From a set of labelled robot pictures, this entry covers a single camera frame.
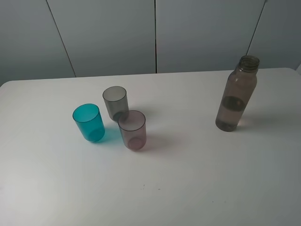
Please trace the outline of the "brown translucent plastic bottle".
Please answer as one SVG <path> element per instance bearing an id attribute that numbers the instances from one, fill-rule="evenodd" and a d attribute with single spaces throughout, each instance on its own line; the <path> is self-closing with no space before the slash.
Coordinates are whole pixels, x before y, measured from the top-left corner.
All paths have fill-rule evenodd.
<path id="1" fill-rule="evenodd" d="M 257 85 L 259 64 L 259 58 L 245 55 L 229 75 L 215 120 L 220 130 L 232 132 L 237 128 Z"/>

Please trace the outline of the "pink translucent plastic cup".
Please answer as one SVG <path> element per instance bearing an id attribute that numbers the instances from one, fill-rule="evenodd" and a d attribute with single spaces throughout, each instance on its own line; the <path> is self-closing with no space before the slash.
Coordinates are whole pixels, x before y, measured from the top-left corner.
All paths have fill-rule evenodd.
<path id="1" fill-rule="evenodd" d="M 118 126 L 124 145 L 133 151 L 142 149 L 146 144 L 146 118 L 137 110 L 129 110 L 119 117 Z"/>

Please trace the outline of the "grey translucent plastic cup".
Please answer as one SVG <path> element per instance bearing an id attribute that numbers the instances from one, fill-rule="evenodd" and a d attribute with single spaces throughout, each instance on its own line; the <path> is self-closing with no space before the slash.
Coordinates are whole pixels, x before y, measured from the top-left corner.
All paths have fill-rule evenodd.
<path id="1" fill-rule="evenodd" d="M 127 91 L 121 86 L 112 86 L 103 92 L 103 99 L 109 117 L 118 122 L 120 116 L 129 110 Z"/>

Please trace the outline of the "teal translucent plastic cup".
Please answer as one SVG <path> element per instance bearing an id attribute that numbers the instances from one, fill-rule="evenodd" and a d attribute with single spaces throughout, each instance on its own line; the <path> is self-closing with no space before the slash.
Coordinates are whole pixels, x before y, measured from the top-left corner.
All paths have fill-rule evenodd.
<path id="1" fill-rule="evenodd" d="M 72 117 L 87 141 L 95 143 L 104 137 L 105 127 L 97 105 L 80 105 L 73 111 Z"/>

